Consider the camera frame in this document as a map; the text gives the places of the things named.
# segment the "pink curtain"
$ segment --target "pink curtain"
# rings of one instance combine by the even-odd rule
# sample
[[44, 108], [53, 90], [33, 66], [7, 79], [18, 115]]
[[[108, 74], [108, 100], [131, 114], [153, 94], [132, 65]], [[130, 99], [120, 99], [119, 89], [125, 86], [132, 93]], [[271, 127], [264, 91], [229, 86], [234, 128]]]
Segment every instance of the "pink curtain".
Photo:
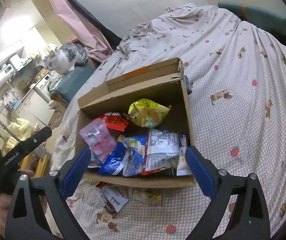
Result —
[[81, 15], [67, 0], [50, 0], [56, 14], [88, 48], [87, 55], [102, 62], [113, 53], [103, 34]]

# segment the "yellow snack bag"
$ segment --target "yellow snack bag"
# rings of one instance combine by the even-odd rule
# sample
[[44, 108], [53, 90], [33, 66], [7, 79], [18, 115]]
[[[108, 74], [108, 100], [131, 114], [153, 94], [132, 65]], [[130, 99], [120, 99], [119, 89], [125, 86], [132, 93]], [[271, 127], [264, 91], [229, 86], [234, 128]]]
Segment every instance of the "yellow snack bag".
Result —
[[163, 121], [170, 109], [171, 106], [165, 107], [143, 98], [130, 105], [128, 117], [137, 126], [153, 128]]

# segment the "bed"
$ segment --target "bed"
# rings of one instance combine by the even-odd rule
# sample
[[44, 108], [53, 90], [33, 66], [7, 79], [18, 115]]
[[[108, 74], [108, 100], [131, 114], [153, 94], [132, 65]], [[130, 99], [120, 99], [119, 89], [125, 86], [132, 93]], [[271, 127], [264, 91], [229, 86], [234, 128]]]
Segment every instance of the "bed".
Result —
[[[190, 3], [137, 25], [69, 104], [52, 168], [74, 155], [79, 97], [106, 80], [173, 57], [184, 62], [192, 86], [196, 147], [232, 175], [259, 176], [273, 235], [286, 219], [286, 47], [226, 9]], [[115, 232], [98, 219], [106, 212], [96, 183], [82, 180], [67, 199], [91, 239], [185, 239], [210, 202], [198, 186], [162, 189], [161, 207], [129, 201], [115, 218]], [[235, 200], [232, 196], [215, 236], [224, 232]], [[46, 217], [59, 235], [49, 209]], [[177, 228], [174, 235], [166, 234], [168, 225]]]

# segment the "gray and white cat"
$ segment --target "gray and white cat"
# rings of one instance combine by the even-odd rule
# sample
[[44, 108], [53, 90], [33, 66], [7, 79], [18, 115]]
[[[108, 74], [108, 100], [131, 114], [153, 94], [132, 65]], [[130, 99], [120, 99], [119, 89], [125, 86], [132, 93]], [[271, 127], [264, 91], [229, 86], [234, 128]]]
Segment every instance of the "gray and white cat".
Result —
[[51, 51], [43, 59], [44, 67], [65, 75], [74, 70], [75, 66], [84, 66], [88, 62], [85, 48], [80, 44], [67, 42], [59, 50]]

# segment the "human hand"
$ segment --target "human hand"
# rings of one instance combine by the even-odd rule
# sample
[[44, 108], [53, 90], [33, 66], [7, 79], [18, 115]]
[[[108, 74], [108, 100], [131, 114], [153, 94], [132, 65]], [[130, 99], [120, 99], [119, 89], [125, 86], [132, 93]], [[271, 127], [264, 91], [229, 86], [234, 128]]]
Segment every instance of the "human hand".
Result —
[[[33, 171], [24, 170], [22, 172], [24, 172], [29, 177], [34, 176]], [[6, 218], [9, 209], [9, 204], [11, 203], [11, 199], [12, 199], [11, 195], [0, 193], [0, 234], [3, 237], [5, 237]]]

